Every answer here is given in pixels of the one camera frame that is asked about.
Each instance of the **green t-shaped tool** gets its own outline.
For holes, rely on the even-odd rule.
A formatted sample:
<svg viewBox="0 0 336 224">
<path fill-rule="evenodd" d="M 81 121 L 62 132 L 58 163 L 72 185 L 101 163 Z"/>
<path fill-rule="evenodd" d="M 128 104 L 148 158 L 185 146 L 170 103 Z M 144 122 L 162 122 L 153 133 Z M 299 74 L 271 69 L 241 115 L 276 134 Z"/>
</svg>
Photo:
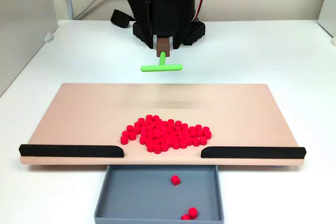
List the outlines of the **green t-shaped tool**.
<svg viewBox="0 0 336 224">
<path fill-rule="evenodd" d="M 159 65 L 153 65 L 153 66 L 142 66 L 140 70 L 142 72 L 158 72 L 158 71 L 180 71 L 183 69 L 183 66 L 178 65 L 165 65 L 166 63 L 166 53 L 161 52 L 160 53 L 160 62 Z"/>
</svg>

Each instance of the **red cylindrical piece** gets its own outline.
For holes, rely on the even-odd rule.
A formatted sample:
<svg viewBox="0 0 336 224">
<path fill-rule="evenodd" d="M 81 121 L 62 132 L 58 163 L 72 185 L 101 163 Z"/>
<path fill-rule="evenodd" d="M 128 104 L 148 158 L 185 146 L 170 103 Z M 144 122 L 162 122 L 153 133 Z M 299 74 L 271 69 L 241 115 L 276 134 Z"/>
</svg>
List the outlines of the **red cylindrical piece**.
<svg viewBox="0 0 336 224">
<path fill-rule="evenodd" d="M 191 137 L 187 137 L 185 140 L 187 141 L 188 146 L 193 145 L 193 139 Z"/>
<path fill-rule="evenodd" d="M 126 130 L 128 131 L 128 132 L 131 132 L 131 131 L 133 131 L 133 125 L 128 125 L 127 127 L 126 127 Z"/>
<path fill-rule="evenodd" d="M 182 215 L 181 220 L 190 220 L 189 215 Z"/>
<path fill-rule="evenodd" d="M 195 129 L 198 131 L 198 130 L 201 130 L 202 129 L 202 126 L 200 124 L 196 125 L 195 126 Z"/>
<path fill-rule="evenodd" d="M 198 130 L 197 131 L 197 136 L 198 137 L 201 137 L 201 136 L 203 136 L 204 135 L 204 131 L 203 130 Z"/>
<path fill-rule="evenodd" d="M 147 151 L 154 152 L 154 144 L 147 144 Z"/>
<path fill-rule="evenodd" d="M 191 137 L 197 137 L 197 132 L 196 131 L 190 131 Z"/>
<path fill-rule="evenodd" d="M 179 139 L 180 141 L 183 141 L 183 140 L 185 140 L 185 136 L 184 136 L 184 135 L 181 135 L 181 136 L 178 137 L 178 139 Z"/>
<path fill-rule="evenodd" d="M 128 135 L 128 138 L 130 139 L 130 140 L 136 140 L 137 139 L 137 135 L 136 135 L 136 133 L 134 132 L 134 131 L 132 131 L 132 132 L 130 132 L 130 134 Z"/>
<path fill-rule="evenodd" d="M 120 142 L 121 144 L 128 144 L 128 136 L 122 136 Z"/>
<path fill-rule="evenodd" d="M 211 134 L 210 131 L 205 131 L 205 132 L 204 132 L 204 136 L 205 136 L 206 139 L 208 139 L 208 140 L 211 138 L 211 135 L 212 135 L 212 134 Z"/>
<path fill-rule="evenodd" d="M 164 143 L 164 142 L 166 142 L 166 138 L 164 136 L 161 136 L 159 138 L 159 141 L 160 141 L 160 143 Z"/>
<path fill-rule="evenodd" d="M 187 141 L 186 140 L 181 140 L 180 141 L 180 147 L 181 147 L 181 149 L 186 149 L 187 148 Z"/>
<path fill-rule="evenodd" d="M 134 127 L 139 127 L 140 128 L 141 127 L 141 123 L 140 122 L 135 122 L 134 123 Z"/>
<path fill-rule="evenodd" d="M 196 147 L 199 146 L 200 141 L 201 141 L 201 140 L 199 140 L 198 137 L 193 138 L 193 145 L 196 146 Z"/>
<path fill-rule="evenodd" d="M 139 127 L 134 127 L 133 130 L 134 130 L 136 135 L 140 134 L 140 128 Z"/>
<path fill-rule="evenodd" d="M 189 214 L 190 219 L 192 219 L 192 220 L 196 219 L 197 218 L 197 209 L 194 208 L 194 207 L 189 208 L 188 214 Z"/>
<path fill-rule="evenodd" d="M 156 153 L 156 154 L 161 153 L 161 145 L 159 145 L 159 144 L 154 145 L 154 153 Z"/>
<path fill-rule="evenodd" d="M 161 143 L 161 149 L 162 149 L 163 152 L 168 151 L 168 148 L 169 148 L 169 146 L 168 146 L 167 142 Z"/>
<path fill-rule="evenodd" d="M 177 186 L 179 183 L 181 183 L 181 180 L 177 175 L 174 175 L 170 180 L 174 186 Z"/>
<path fill-rule="evenodd" d="M 154 140 L 153 140 L 153 144 L 154 144 L 154 145 L 158 145 L 158 144 L 160 144 L 160 140 L 159 140 L 159 139 L 154 139 Z"/>
<path fill-rule="evenodd" d="M 150 138 L 146 139 L 146 146 L 148 146 L 149 144 L 153 144 L 153 140 Z"/>
<path fill-rule="evenodd" d="M 179 143 L 179 141 L 174 141 L 173 142 L 173 149 L 174 150 L 177 150 L 177 149 L 179 149 L 180 148 L 180 143 Z"/>
<path fill-rule="evenodd" d="M 200 144 L 201 145 L 206 145 L 206 143 L 207 143 L 207 139 L 206 139 L 206 137 L 204 137 L 204 136 L 202 136 L 201 138 L 200 138 Z"/>
<path fill-rule="evenodd" d="M 171 140 L 171 139 L 167 139 L 166 143 L 167 143 L 169 148 L 173 146 L 173 140 Z"/>
<path fill-rule="evenodd" d="M 146 120 L 151 121 L 152 119 L 153 119 L 153 116 L 152 116 L 152 115 L 147 115 L 147 116 L 146 116 Z"/>
<path fill-rule="evenodd" d="M 140 144 L 144 145 L 146 144 L 147 137 L 145 136 L 140 136 Z"/>
</svg>

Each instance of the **white table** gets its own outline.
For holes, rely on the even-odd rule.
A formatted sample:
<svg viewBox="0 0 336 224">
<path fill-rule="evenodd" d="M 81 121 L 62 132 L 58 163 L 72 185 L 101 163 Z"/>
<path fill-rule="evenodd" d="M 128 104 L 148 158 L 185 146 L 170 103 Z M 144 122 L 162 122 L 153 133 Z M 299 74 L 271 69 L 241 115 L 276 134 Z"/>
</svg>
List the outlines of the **white table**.
<svg viewBox="0 0 336 224">
<path fill-rule="evenodd" d="M 155 51 L 108 21 L 65 21 L 0 98 L 0 222 L 94 223 L 105 166 L 19 161 L 63 82 L 267 83 L 298 144 L 302 167 L 222 167 L 225 223 L 333 223 L 336 47 L 315 21 L 207 23 L 174 50 L 180 72 L 142 73 Z"/>
</svg>

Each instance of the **beige board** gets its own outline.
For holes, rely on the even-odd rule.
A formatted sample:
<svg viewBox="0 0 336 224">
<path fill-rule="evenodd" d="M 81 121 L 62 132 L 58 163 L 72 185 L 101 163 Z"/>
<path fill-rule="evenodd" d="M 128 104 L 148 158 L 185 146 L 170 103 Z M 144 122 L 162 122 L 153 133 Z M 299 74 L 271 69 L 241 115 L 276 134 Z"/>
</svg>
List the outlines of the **beige board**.
<svg viewBox="0 0 336 224">
<path fill-rule="evenodd" d="M 121 145 L 129 124 L 147 114 L 201 124 L 213 137 L 205 146 L 149 153 L 139 137 Z M 298 147 L 266 84 L 65 83 L 29 144 L 117 145 L 124 158 L 21 157 L 23 164 L 301 165 L 304 159 L 201 158 L 208 146 Z"/>
</svg>

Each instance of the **gray tray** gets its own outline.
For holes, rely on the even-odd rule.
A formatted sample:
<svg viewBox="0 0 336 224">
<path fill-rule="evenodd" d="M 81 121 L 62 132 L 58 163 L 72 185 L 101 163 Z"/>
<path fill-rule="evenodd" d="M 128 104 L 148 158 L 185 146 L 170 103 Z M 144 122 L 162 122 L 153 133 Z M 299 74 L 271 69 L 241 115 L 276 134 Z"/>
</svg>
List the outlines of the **gray tray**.
<svg viewBox="0 0 336 224">
<path fill-rule="evenodd" d="M 170 178 L 181 183 L 174 186 Z M 195 220 L 181 220 L 196 207 Z M 96 224 L 224 222 L 217 166 L 111 165 L 96 212 Z"/>
</svg>

